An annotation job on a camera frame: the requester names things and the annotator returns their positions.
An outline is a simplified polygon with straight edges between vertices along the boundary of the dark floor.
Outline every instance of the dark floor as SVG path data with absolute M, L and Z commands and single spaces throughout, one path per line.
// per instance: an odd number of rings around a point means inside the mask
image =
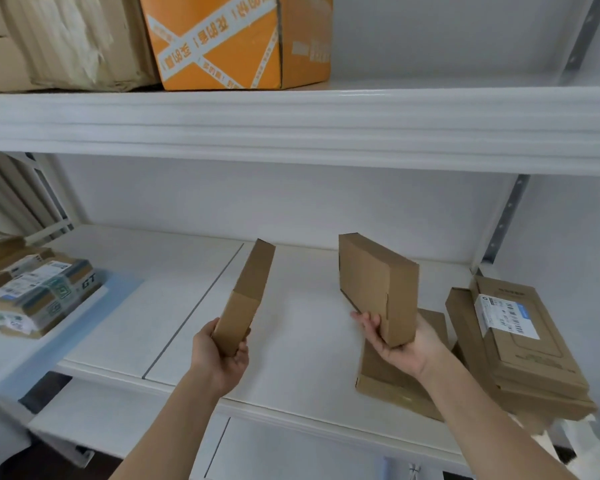
M 106 480 L 121 461 L 96 453 L 87 468 L 77 468 L 39 442 L 5 461 L 0 466 L 0 480 Z

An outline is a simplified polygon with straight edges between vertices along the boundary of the box with green tape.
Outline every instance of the box with green tape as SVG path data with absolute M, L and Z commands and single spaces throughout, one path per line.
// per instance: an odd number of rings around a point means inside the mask
M 37 339 L 100 287 L 86 259 L 58 255 L 0 287 L 0 331 Z

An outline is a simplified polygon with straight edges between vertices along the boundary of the orange cardboard box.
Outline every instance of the orange cardboard box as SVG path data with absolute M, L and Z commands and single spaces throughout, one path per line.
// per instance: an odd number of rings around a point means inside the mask
M 164 88 L 286 89 L 329 78 L 333 0 L 141 0 Z

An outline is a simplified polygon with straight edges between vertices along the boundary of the upper shelf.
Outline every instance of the upper shelf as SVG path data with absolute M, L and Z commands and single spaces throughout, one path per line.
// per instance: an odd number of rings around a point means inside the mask
M 600 87 L 0 95 L 0 151 L 600 175 Z

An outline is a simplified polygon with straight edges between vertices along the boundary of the person's left hand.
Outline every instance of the person's left hand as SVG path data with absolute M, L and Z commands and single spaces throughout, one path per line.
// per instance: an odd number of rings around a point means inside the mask
M 191 370 L 208 377 L 212 393 L 219 399 L 229 394 L 242 379 L 242 375 L 249 365 L 249 348 L 247 337 L 245 337 L 238 346 L 238 352 L 234 357 L 223 357 L 211 338 L 218 320 L 220 318 L 204 325 L 193 337 Z

